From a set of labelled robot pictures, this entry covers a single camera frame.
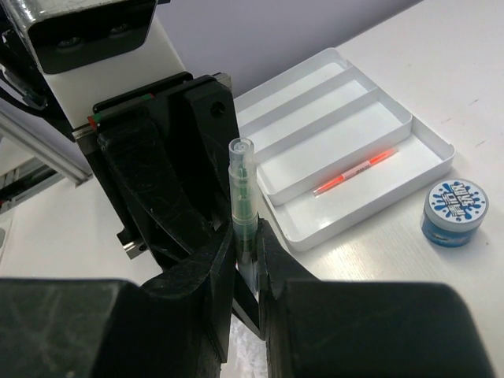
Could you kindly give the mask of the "blue slime jar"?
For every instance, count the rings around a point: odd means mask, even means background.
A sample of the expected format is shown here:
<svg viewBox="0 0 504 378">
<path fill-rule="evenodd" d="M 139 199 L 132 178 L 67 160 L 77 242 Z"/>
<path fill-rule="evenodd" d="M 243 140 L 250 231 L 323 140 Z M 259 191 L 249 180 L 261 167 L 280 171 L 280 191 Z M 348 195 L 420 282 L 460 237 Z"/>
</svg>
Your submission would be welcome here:
<svg viewBox="0 0 504 378">
<path fill-rule="evenodd" d="M 469 243 L 489 209 L 482 187 L 466 179 L 436 183 L 427 193 L 421 231 L 432 243 L 460 247 Z"/>
</svg>

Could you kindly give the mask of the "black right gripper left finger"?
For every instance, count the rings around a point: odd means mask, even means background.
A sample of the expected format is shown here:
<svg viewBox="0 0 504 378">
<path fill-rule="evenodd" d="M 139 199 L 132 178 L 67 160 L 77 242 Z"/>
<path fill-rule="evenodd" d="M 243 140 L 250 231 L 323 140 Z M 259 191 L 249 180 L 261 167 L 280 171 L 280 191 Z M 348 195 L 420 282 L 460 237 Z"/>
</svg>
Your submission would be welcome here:
<svg viewBox="0 0 504 378">
<path fill-rule="evenodd" d="M 228 359 L 230 224 L 143 285 L 4 279 L 4 377 L 217 377 Z"/>
</svg>

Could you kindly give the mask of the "orange highlighter pen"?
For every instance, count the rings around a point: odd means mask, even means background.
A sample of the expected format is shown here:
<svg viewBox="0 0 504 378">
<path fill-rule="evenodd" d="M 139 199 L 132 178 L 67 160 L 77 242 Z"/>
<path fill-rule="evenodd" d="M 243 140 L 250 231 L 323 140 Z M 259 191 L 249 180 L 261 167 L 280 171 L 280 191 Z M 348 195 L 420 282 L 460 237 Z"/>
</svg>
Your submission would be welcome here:
<svg viewBox="0 0 504 378">
<path fill-rule="evenodd" d="M 386 150 L 375 157 L 371 157 L 370 159 L 361 162 L 358 165 L 355 165 L 351 169 L 346 170 L 345 172 L 341 173 L 337 177 L 332 178 L 328 182 L 320 185 L 318 188 L 313 190 L 313 195 L 315 197 L 318 197 L 334 187 L 339 186 L 340 184 L 348 181 L 349 179 L 359 175 L 360 173 L 366 171 L 367 169 L 372 168 L 375 165 L 378 165 L 379 163 L 386 161 L 388 158 L 394 156 L 397 153 L 397 150 L 395 148 L 391 148 L 389 150 Z"/>
</svg>

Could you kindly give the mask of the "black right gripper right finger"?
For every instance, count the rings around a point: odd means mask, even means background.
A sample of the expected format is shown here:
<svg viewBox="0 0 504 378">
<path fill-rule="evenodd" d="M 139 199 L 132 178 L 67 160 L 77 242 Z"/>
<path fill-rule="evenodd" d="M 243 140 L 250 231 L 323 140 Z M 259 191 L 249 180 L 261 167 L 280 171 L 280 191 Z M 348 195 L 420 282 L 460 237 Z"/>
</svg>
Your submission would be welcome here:
<svg viewBox="0 0 504 378">
<path fill-rule="evenodd" d="M 320 280 L 257 233 L 271 377 L 492 377 L 468 306 L 444 283 Z"/>
</svg>

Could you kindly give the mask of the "green pen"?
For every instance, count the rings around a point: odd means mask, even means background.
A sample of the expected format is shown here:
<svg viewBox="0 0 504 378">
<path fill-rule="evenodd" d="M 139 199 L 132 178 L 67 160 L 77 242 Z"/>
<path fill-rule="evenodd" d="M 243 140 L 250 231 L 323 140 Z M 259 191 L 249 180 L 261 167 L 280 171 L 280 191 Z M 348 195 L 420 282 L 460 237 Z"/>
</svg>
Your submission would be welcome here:
<svg viewBox="0 0 504 378">
<path fill-rule="evenodd" d="M 233 139 L 229 145 L 229 187 L 238 270 L 252 292 L 257 291 L 258 183 L 254 143 Z"/>
</svg>

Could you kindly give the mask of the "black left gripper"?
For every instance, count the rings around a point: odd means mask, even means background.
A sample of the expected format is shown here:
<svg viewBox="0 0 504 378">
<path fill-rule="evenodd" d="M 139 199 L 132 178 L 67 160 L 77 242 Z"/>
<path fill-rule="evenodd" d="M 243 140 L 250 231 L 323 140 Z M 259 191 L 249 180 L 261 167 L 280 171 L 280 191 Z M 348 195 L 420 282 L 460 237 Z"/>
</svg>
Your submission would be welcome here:
<svg viewBox="0 0 504 378">
<path fill-rule="evenodd" d="M 169 269 L 231 218 L 228 144 L 238 136 L 229 76 L 181 72 L 97 102 L 73 135 L 123 225 Z"/>
</svg>

